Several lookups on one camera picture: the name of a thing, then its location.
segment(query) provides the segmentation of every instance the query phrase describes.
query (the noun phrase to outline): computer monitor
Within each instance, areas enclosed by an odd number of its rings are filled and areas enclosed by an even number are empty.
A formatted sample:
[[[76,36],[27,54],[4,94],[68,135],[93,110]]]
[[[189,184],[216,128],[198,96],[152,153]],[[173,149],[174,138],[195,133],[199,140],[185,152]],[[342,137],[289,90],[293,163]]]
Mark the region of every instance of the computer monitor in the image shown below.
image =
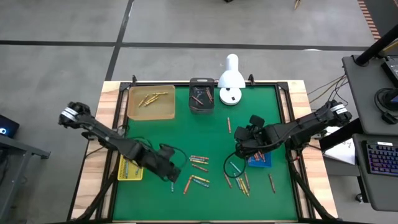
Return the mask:
[[[11,119],[6,118],[3,115],[0,115],[0,134],[7,136],[9,138],[13,138],[15,133],[19,128],[19,124]]]

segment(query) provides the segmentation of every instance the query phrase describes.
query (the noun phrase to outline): white lamp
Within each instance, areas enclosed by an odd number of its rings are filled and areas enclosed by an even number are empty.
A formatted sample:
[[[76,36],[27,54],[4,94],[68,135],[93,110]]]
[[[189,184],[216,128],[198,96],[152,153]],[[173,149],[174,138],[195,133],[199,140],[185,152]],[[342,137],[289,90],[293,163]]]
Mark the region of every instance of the white lamp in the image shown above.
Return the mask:
[[[238,70],[239,59],[236,54],[230,54],[226,58],[226,71],[218,81],[218,88],[245,88],[246,83]]]
[[[230,54],[226,58],[226,71],[218,81],[220,90],[220,100],[225,105],[236,105],[242,98],[240,88],[246,88],[246,83],[242,74],[238,70],[239,59],[236,54]]]

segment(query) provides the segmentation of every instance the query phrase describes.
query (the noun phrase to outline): rgb keyboard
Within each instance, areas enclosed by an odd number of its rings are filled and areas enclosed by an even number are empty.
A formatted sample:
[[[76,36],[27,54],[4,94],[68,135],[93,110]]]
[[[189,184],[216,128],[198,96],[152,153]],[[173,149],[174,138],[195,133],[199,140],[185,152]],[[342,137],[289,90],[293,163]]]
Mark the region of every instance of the rgb keyboard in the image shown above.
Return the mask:
[[[367,141],[366,150],[369,173],[398,176],[398,144]]]

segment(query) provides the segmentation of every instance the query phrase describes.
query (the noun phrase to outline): lamp base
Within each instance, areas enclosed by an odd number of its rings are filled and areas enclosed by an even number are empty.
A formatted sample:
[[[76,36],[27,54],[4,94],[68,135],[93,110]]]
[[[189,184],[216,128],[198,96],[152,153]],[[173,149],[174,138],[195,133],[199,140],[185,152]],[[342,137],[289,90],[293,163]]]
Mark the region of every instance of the lamp base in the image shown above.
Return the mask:
[[[242,92],[239,88],[221,88],[220,100],[225,105],[233,106],[241,101]]]

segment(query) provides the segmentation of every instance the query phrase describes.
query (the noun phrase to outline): gray floor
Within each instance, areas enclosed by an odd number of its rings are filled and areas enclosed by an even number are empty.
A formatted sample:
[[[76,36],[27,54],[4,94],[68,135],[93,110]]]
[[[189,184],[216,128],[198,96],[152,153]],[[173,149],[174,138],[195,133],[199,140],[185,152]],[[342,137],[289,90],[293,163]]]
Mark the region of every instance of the gray floor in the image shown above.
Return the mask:
[[[114,42],[127,0],[0,0],[0,40]],[[366,46],[372,35],[356,0],[135,0],[125,42]],[[0,45],[0,113],[21,124],[17,139],[51,151],[31,161],[13,218],[28,223],[66,219],[87,144],[80,131],[57,124],[69,101],[93,112],[112,47]],[[307,91],[343,75],[341,58],[360,52],[237,49],[122,48],[112,80],[218,78],[224,59],[257,80],[305,80]],[[340,95],[356,115],[349,86]],[[310,95],[314,99],[320,92]],[[328,94],[312,103],[320,107]],[[344,220],[395,223],[398,214],[375,212],[353,200],[354,177],[330,177]]]

